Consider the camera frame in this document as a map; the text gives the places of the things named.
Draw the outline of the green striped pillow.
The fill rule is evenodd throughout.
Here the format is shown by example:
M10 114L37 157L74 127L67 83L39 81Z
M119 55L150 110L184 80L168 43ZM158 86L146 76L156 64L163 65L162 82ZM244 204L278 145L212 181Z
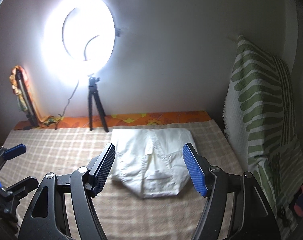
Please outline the green striped pillow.
M276 200L277 209L279 210L281 207L288 208L294 194L303 184L303 152L296 133L295 106L290 73L283 60L275 56L272 59L277 68L281 84L284 114L280 148L276 154L280 175L280 192Z

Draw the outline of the orange floral bed cover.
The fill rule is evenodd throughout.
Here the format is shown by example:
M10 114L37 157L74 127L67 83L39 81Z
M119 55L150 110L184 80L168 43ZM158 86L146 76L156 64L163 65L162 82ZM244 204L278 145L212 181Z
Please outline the orange floral bed cover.
M211 120L205 111L166 112L166 113L135 113L108 115L105 118L107 126L145 126L145 125L169 125L186 124L190 122L204 122ZM39 128L88 128L88 117L64 117L51 118L41 124Z

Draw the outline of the black mini tripod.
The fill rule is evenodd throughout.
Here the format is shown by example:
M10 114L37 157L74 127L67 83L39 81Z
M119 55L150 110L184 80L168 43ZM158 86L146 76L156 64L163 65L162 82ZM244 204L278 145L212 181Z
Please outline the black mini tripod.
M100 121L102 123L103 129L106 133L109 132L109 128L107 126L105 117L105 111L102 106L102 102L100 100L99 94L98 94L98 87L97 83L99 82L100 78L94 77L90 75L88 77L88 119L89 119L89 126L90 130L93 130L93 101L95 103L96 109L98 111Z

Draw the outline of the colourful floral cloth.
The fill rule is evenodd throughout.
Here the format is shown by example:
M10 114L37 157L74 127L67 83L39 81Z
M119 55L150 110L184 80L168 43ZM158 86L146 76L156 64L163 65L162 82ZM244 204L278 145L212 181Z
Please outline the colourful floral cloth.
M30 80L23 67L16 65L9 76L13 93L17 96L19 110L22 111L32 127L49 127L57 125L60 118L52 115L40 114L34 96Z

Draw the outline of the folded light stand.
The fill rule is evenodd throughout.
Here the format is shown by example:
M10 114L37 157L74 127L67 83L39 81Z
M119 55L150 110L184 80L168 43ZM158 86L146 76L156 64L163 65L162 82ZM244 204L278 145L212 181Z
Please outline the folded light stand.
M21 72L21 70L19 70L19 69L16 70L15 79L16 79L18 88L19 88L19 90L20 90L20 92L22 94L22 98L24 100L24 104L27 107L27 109L25 111L27 111L26 116L27 116L27 118L28 118L28 120L30 122L30 125L32 127L38 127L39 126L39 122L38 122L38 119L36 117L36 112L35 112L35 109L33 107L31 98L30 98L30 96L28 94L28 89L27 89L26 83L24 81L23 73Z

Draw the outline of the green leaf patterned pillow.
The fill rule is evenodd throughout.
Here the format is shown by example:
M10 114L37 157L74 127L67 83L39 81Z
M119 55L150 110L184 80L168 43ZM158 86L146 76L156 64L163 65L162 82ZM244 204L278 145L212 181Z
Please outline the green leaf patterned pillow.
M275 58L238 36L224 105L225 133L241 168L255 176L273 211L276 194L269 157L281 145L283 121L282 82Z

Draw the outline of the white cotton shirt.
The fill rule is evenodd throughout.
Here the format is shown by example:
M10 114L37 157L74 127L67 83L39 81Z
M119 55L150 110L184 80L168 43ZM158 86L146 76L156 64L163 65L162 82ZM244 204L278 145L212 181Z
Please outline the white cotton shirt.
M176 196L190 178L182 150L195 142L185 128L114 129L111 143L116 149L111 179L140 198Z

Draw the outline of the beige plaid bed sheet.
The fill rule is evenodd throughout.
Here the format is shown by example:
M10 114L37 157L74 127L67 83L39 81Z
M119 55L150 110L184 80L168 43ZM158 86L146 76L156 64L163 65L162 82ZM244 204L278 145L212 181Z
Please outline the beige plaid bed sheet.
M191 132L197 152L210 164L227 173L242 173L214 120L181 127ZM4 146L24 144L27 151L4 165L0 181L7 187L27 176L42 180L48 172L72 173L99 155L110 140L111 133L102 128L11 131ZM108 179L93 203L108 239L191 239L206 199L195 191L192 183L174 197L141 199L122 184Z

